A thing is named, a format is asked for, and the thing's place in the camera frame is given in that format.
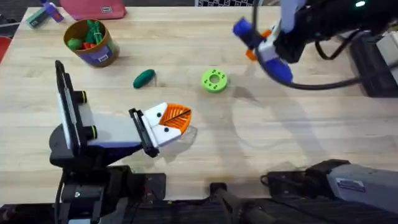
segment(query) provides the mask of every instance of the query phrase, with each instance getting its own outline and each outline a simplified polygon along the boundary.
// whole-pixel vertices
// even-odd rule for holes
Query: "green donut toy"
[[[223,91],[227,84],[228,77],[223,71],[218,69],[209,69],[201,77],[202,87],[211,93]]]

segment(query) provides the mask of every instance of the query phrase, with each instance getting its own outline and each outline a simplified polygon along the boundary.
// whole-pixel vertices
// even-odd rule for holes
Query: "label sticker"
[[[102,13],[111,13],[112,12],[112,7],[111,6],[101,7],[101,11],[102,11]]]
[[[365,192],[365,186],[362,181],[358,180],[349,180],[344,178],[336,178],[337,186],[341,189],[354,190],[357,192]]]
[[[80,55],[80,57],[87,63],[93,65],[93,64],[104,62],[105,60],[112,57],[112,54],[113,54],[112,50],[107,45],[105,45],[104,47],[99,49],[97,52],[83,54],[83,55]]]

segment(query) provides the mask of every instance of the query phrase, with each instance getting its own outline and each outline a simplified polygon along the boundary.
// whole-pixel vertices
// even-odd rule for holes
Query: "black knob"
[[[97,128],[94,125],[83,127],[83,131],[87,140],[93,140],[98,138]]]
[[[74,91],[73,97],[76,100],[76,102],[80,105],[87,103],[86,91]]]

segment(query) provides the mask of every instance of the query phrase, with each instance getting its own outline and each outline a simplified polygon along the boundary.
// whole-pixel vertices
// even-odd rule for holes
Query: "green toy piece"
[[[155,70],[145,70],[134,80],[132,86],[136,89],[141,88],[144,85],[148,84],[155,77],[155,75]]]
[[[88,42],[91,44],[99,44],[103,38],[102,33],[100,31],[100,22],[95,21],[93,23],[93,21],[87,20],[87,25],[90,29],[87,33],[86,40],[93,41],[92,43]]]
[[[68,40],[67,45],[71,50],[79,50],[83,46],[83,41],[76,38],[71,38]]]
[[[201,77],[202,87],[211,93],[219,93],[223,91],[227,84],[227,75],[218,69],[209,69]]]

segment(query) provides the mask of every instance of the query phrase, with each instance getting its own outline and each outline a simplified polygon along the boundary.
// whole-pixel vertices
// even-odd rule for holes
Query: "blue marker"
[[[47,0],[40,0],[45,8],[45,11],[56,21],[61,22],[63,21],[63,16],[58,12],[58,9],[55,7],[54,4],[48,2]]]

